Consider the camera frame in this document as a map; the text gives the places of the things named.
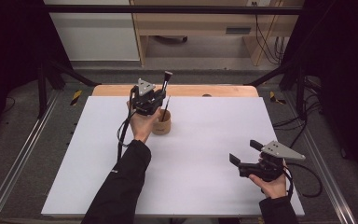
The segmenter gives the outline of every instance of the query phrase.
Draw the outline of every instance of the wall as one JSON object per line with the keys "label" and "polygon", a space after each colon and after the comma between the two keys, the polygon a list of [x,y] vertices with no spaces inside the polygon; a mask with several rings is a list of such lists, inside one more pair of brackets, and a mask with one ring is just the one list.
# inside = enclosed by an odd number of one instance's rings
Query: wall
{"label": "wall", "polygon": [[[45,0],[46,5],[128,5],[127,0]],[[131,14],[50,13],[71,61],[139,61]]]}

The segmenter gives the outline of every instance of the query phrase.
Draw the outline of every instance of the wooden cabinet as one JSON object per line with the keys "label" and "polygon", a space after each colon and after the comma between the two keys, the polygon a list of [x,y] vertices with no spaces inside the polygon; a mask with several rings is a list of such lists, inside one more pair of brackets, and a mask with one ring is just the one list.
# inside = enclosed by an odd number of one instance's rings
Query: wooden cabinet
{"label": "wooden cabinet", "polygon": [[[304,0],[271,0],[270,7],[301,7]],[[137,6],[222,6],[246,7],[246,0],[131,0]],[[256,40],[255,15],[233,14],[133,14],[135,33],[138,41],[141,63],[145,64],[147,38],[150,35],[242,35],[254,65],[259,65],[263,56],[265,38],[271,36],[288,37],[296,24],[297,16],[259,15]]]}

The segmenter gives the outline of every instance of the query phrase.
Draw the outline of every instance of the human hand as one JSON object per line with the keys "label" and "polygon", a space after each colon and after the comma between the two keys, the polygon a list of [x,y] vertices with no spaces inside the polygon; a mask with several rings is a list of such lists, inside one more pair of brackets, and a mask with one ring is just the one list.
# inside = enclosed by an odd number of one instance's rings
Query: human hand
{"label": "human hand", "polygon": [[140,140],[146,143],[147,138],[152,132],[153,124],[157,121],[160,116],[161,107],[151,116],[144,116],[135,113],[130,120],[130,126],[135,140]]}
{"label": "human hand", "polygon": [[249,175],[249,179],[263,190],[266,197],[276,199],[286,196],[286,176],[284,174],[270,182],[264,181],[257,175]]}

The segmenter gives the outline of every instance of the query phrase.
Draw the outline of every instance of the black jacket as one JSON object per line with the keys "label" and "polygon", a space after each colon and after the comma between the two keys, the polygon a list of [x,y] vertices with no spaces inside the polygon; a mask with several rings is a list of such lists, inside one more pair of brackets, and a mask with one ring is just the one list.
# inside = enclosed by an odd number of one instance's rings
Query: black jacket
{"label": "black jacket", "polygon": [[[81,224],[132,224],[150,160],[150,149],[133,140],[103,182]],[[266,224],[297,223],[287,197],[267,198],[260,202],[260,209]]]}

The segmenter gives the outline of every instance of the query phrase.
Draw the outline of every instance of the white table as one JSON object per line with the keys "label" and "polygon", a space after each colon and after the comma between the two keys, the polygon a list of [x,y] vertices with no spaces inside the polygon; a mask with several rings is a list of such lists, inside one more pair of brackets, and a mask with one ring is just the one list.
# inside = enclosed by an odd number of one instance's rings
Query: white table
{"label": "white table", "polygon": [[[128,97],[91,96],[42,210],[43,215],[82,217],[117,158],[117,129]],[[172,96],[172,130],[151,134],[152,161],[136,214],[150,217],[244,217],[260,215],[264,198],[228,160],[256,163],[254,139],[276,140],[263,99]],[[129,129],[126,143],[132,139]],[[304,210],[296,191],[292,205]]]}

